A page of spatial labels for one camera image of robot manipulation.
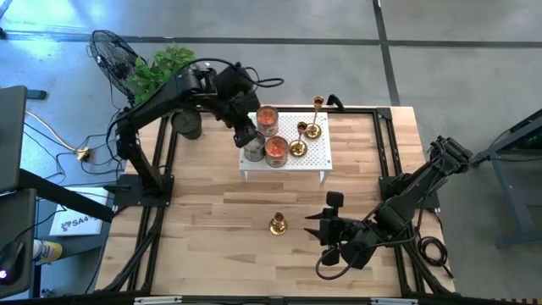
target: gray floor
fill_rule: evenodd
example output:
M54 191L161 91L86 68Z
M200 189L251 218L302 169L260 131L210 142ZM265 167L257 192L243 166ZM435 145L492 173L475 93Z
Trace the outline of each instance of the gray floor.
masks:
M542 3L536 0L381 0L386 30L396 40L542 41ZM132 36L378 39L368 0L13 0L0 26L8 31L90 33L108 29ZM197 56L240 60L262 77L281 76L280 89L262 89L269 103L310 103L337 94L345 104L390 105L378 46L191 44ZM163 44L134 43L149 57ZM115 109L109 84L82 42L0 42L0 86L47 90L29 101L69 143L103 133ZM401 105L413 106L425 148L453 136L473 152L502 130L540 108L542 49L392 47ZM113 89L113 100L124 99ZM32 125L35 121L28 119ZM53 154L62 150L36 136ZM107 159L100 151L97 160ZM64 183L110 180L90 176L70 157ZM25 139L23 167L40 175L54 162ZM482 164L440 190L445 242L457 290L473 297L540 297L542 244L498 251L497 236L510 234L510 217L492 168ZM88 285L97 253L47 266L43 287L58 294ZM62 280L53 284L52 278Z

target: potted plant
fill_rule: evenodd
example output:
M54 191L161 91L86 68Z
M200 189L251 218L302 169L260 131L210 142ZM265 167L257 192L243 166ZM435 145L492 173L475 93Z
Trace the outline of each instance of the potted plant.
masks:
M166 46L157 51L153 61L138 58L132 74L128 77L128 87L134 92L134 105L139 105L151 98L160 87L169 80L176 70L196 59L194 53L176 45ZM174 130L187 139L197 139L202 133L202 117L195 108L175 111L171 124Z

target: wooden table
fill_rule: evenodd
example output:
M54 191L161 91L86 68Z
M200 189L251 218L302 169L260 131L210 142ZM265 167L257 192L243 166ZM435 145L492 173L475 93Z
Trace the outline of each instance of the wooden table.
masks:
M391 108L404 172L425 161L414 111ZM386 127L381 122L386 135ZM159 122L141 130L141 145L149 159ZM314 264L323 248L304 227L318 221L304 217L325 207L326 191L345 193L340 216L362 218L379 201L381 176L373 120L366 114L330 114L333 171L324 186L314 173L252 173L249 182L239 176L239 151L233 132L210 115L203 116L203 134L197 141L181 136L177 143L172 204L167 208L158 251L152 294L281 295L322 297L399 296L392 249L378 248L363 270L352 269L338 280L321 280ZM165 163L170 128L163 146ZM384 142L389 149L388 137ZM389 163L393 175L393 164ZM130 166L128 172L134 172ZM275 212L282 212L289 229L282 236L269 232ZM127 208L115 217L100 269L97 289L109 284L134 251L141 208ZM442 240L435 217L423 216L422 236ZM143 281L147 258L143 259ZM414 287L412 264L405 254L409 284ZM323 266L335 274L345 267ZM454 290L442 268L431 268L443 285Z

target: gold candlestick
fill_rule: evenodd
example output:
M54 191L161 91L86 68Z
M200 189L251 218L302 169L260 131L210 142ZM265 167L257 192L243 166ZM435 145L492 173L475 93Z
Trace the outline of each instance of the gold candlestick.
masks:
M276 213L269 222L269 230L273 235L283 235L288 229L288 224L286 224L285 216L282 213Z
M316 124L316 117L318 116L318 111L324 105L323 97L314 98L314 119L312 123L308 125L307 133L305 134L309 139L318 139L322 135L322 129L318 124Z
M307 144L301 140L301 135L307 132L307 123L297 123L297 132L299 133L299 138L290 142L290 153L294 157L303 157L307 153L308 147Z

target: pegboard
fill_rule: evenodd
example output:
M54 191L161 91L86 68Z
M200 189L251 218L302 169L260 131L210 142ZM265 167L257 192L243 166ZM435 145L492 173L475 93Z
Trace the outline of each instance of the pegboard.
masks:
M249 113L249 118L252 119L254 125L256 122L256 113ZM276 136L282 136L288 143L297 140L299 133L297 133L297 123L305 122L312 123L314 113L279 113L279 131ZM307 154L303 157L296 158L289 154L288 162L286 165L280 168L271 167L265 162L265 158L258 162L251 162L245 158L243 149L240 149L239 154L239 170L252 171L252 170L270 170L270 171L320 171L320 170L332 170L331 160L331 145L329 144L329 124L328 114L325 112L318 113L316 118L316 124L320 125L322 129L322 135L316 139L311 140L305 136L301 139L307 144Z

